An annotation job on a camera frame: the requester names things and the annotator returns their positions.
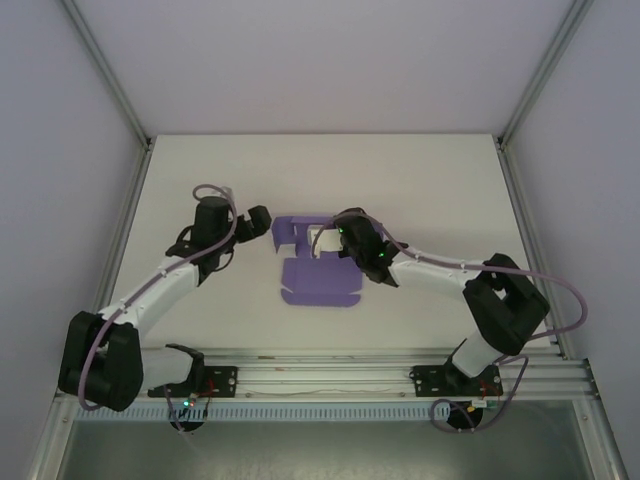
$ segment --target white table surface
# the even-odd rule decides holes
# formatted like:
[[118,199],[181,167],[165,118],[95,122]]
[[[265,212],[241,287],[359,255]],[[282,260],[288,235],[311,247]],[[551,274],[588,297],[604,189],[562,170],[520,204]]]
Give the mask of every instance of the white table surface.
[[[192,224],[199,183],[233,189],[241,213],[331,214],[360,206],[429,253],[527,265],[490,135],[160,136],[116,284],[122,296]],[[231,266],[182,299],[143,340],[252,351],[449,348],[474,328],[464,302],[366,281],[352,308],[287,305],[271,234],[236,248]],[[547,347],[544,338],[529,347]]]

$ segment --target white wall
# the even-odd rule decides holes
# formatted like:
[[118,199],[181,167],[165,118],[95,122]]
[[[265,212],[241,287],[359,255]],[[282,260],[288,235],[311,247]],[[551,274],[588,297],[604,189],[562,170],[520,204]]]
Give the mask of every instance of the white wall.
[[24,478],[137,145],[51,0],[0,2],[1,477]]
[[570,0],[79,0],[147,131],[500,133]]
[[549,263],[589,300],[575,340],[631,478],[640,478],[639,18],[640,2],[595,2],[514,143]]

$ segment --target glass panel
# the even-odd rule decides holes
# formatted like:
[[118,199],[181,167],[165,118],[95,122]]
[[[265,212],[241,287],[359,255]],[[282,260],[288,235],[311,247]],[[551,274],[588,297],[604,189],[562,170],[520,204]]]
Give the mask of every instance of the glass panel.
[[63,480],[585,479],[571,402],[514,402],[494,428],[446,434],[424,422],[76,422]]

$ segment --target metal mounting plate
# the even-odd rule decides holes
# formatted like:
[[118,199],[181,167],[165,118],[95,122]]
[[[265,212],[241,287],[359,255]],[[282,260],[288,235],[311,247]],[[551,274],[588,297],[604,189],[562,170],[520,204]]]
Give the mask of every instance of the metal mounting plate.
[[494,365],[489,365],[476,378],[456,389],[447,383],[443,365],[416,365],[409,378],[415,386],[416,397],[494,397],[496,393],[504,393],[500,370]]
[[[212,398],[234,398],[236,396],[236,385],[238,383],[238,367],[204,367],[205,384],[209,383],[209,380],[213,382],[213,393],[211,395],[200,395],[201,397]],[[170,396],[176,397],[188,397],[194,392],[189,391],[181,385],[172,385]],[[164,397],[164,388],[152,388],[148,392],[151,398]]]

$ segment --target white cable tray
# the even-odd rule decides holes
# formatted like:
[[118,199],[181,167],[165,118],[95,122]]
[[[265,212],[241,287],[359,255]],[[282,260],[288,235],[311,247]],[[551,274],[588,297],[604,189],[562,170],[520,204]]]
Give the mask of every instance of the white cable tray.
[[[222,422],[371,422],[371,421],[425,421],[429,420],[430,402],[398,403],[216,403],[209,407],[209,421]],[[185,412],[176,404],[181,421],[202,421],[204,407]],[[449,406],[438,405],[436,420],[449,417]],[[87,412],[79,410],[76,421],[156,422],[169,420],[166,404],[134,403],[124,412],[106,408]]]

